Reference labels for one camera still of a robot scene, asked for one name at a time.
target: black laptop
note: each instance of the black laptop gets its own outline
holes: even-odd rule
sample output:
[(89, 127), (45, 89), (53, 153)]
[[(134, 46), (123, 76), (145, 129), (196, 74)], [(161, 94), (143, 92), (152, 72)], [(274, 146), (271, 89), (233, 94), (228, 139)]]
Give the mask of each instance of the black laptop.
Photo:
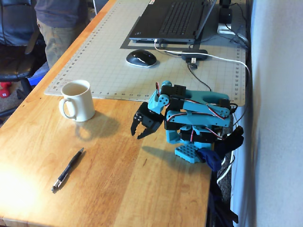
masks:
[(130, 34), (131, 40), (194, 42), (216, 0), (151, 0)]

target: black chair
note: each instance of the black chair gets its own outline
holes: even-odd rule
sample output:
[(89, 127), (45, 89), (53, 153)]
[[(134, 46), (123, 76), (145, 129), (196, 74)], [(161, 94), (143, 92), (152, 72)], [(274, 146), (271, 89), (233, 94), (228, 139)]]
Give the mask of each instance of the black chair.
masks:
[[(0, 0), (0, 82), (21, 81), (19, 99), (25, 99), (32, 91), (27, 78), (46, 62), (35, 4), (33, 0)], [(16, 109), (17, 106), (0, 112), (0, 117), (9, 116)]]

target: computer mouse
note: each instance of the computer mouse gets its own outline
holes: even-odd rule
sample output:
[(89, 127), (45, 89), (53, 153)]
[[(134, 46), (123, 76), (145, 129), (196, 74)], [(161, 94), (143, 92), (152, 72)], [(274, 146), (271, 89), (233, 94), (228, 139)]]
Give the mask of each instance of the computer mouse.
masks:
[(146, 50), (136, 50), (127, 56), (126, 61), (135, 66), (148, 68), (156, 64), (157, 59), (155, 55)]

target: coffee mug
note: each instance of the coffee mug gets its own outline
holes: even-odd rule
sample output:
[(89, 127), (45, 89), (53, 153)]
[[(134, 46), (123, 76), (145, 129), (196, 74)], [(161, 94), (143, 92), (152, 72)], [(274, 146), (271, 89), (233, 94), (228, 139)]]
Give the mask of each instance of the coffee mug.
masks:
[[(84, 122), (94, 116), (95, 109), (89, 82), (85, 80), (69, 82), (62, 87), (61, 93), (64, 99), (59, 102), (59, 110), (63, 117)], [(70, 115), (64, 111), (65, 103)]]

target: jeans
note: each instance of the jeans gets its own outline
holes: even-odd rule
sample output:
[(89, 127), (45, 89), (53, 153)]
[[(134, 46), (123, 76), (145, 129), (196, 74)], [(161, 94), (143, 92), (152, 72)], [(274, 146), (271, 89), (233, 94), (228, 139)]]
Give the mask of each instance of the jeans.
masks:
[(46, 43), (45, 54), (48, 66), (51, 68), (85, 29), (88, 21), (67, 28), (50, 27), (39, 20), (37, 24)]

